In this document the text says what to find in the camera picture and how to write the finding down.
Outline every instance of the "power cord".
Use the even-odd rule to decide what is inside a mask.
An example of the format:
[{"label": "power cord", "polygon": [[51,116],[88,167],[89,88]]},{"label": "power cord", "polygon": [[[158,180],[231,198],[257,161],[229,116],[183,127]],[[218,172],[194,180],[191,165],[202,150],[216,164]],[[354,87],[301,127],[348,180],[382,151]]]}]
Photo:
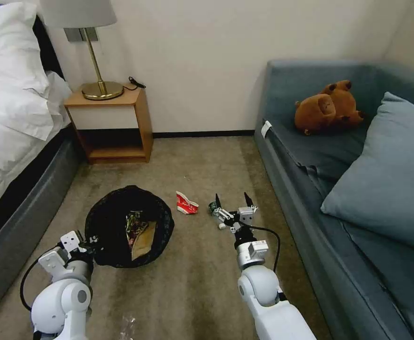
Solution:
[{"label": "power cord", "polygon": [[123,86],[123,87],[130,90],[130,91],[134,91],[138,87],[146,88],[146,86],[144,84],[141,84],[141,83],[137,82],[133,77],[128,77],[128,80],[130,81],[131,84],[133,84],[135,86],[135,88],[130,89],[128,86]]},{"label": "power cord", "polygon": [[251,226],[249,224],[246,224],[244,222],[241,222],[241,221],[239,223],[244,227],[248,227],[248,228],[256,229],[256,230],[267,231],[267,232],[273,234],[274,236],[276,236],[276,239],[278,240],[278,249],[276,250],[276,258],[274,259],[274,265],[273,265],[273,271],[276,272],[276,266],[278,265],[279,253],[281,252],[281,239],[280,239],[279,235],[275,231],[273,231],[271,229],[268,229],[268,228],[253,227],[253,226]]},{"label": "power cord", "polygon": [[45,253],[49,252],[50,250],[53,250],[57,246],[62,247],[63,245],[61,243],[58,243],[55,246],[53,246],[53,247],[49,248],[48,250],[44,251],[39,257],[36,258],[36,260],[34,262],[32,262],[32,264],[29,266],[29,268],[24,273],[23,278],[21,279],[21,283],[19,285],[19,298],[21,299],[21,303],[23,304],[24,308],[27,309],[29,312],[31,311],[31,307],[27,304],[27,302],[24,298],[24,284],[26,282],[26,278],[29,275],[29,273],[31,272],[32,268],[34,268],[34,266],[37,264],[38,259],[40,257],[42,257]]}]

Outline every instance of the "nightstand shelf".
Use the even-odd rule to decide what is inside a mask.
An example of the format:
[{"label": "nightstand shelf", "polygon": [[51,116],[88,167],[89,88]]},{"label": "nightstand shelf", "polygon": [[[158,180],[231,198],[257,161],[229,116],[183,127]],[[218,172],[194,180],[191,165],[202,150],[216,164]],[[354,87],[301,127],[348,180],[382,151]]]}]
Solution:
[{"label": "nightstand shelf", "polygon": [[142,89],[125,89],[105,101],[85,99],[80,91],[65,101],[89,163],[148,162],[152,126]]}]

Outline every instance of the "carpet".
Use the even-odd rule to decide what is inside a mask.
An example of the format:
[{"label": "carpet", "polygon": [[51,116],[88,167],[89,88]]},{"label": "carpet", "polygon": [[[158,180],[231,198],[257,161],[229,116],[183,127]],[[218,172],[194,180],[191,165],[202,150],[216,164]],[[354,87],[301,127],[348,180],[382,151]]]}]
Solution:
[{"label": "carpet", "polygon": [[[292,304],[317,339],[330,339],[310,282],[272,190],[253,137],[156,139],[148,164],[83,165],[58,213],[27,266],[70,230],[84,232],[90,208],[110,191],[135,184],[161,197],[172,209],[175,228],[163,254],[137,269],[96,266],[93,272],[90,340],[257,339],[251,314],[237,290],[240,276],[234,237],[218,230],[208,213],[215,193],[224,208],[245,205],[246,191],[259,206],[254,223],[279,233],[282,245],[277,274]],[[196,215],[176,210],[175,191],[199,204]],[[272,253],[276,240],[266,239]],[[19,281],[0,303],[0,340],[29,340],[28,312],[19,300]],[[26,281],[30,304],[49,283],[35,267]]]}]

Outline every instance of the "trash bag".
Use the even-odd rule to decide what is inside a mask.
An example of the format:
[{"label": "trash bag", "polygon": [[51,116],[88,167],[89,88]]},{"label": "trash bag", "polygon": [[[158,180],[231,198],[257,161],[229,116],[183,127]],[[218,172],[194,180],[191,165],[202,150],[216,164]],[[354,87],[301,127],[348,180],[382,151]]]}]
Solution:
[{"label": "trash bag", "polygon": [[173,229],[171,210],[162,199],[127,186],[110,192],[92,207],[84,234],[94,248],[97,264],[136,268],[161,255]]}]

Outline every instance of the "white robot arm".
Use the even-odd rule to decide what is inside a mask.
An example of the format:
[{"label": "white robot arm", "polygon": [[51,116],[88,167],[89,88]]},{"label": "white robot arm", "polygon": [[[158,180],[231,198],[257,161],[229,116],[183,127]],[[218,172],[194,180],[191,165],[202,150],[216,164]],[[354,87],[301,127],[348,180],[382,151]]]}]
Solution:
[{"label": "white robot arm", "polygon": [[282,293],[276,274],[262,265],[243,270],[238,290],[254,318],[260,340],[315,340],[298,309]]},{"label": "white robot arm", "polygon": [[248,207],[227,212],[216,195],[210,208],[219,220],[219,229],[229,226],[235,235],[238,267],[242,270],[238,291],[251,310],[257,335],[260,340],[315,340],[301,313],[287,301],[275,272],[263,266],[268,245],[264,240],[257,241],[252,226],[247,224],[253,221],[257,207],[246,193],[245,198]]},{"label": "white robot arm", "polygon": [[87,340],[85,322],[90,299],[89,287],[77,279],[49,285],[32,305],[34,329],[45,334],[59,334],[57,340]]},{"label": "white robot arm", "polygon": [[38,262],[52,276],[52,284],[35,299],[31,320],[35,333],[56,340],[87,340],[85,324],[92,292],[92,256],[81,246],[82,236],[71,231],[60,238],[63,246],[43,254]]}]

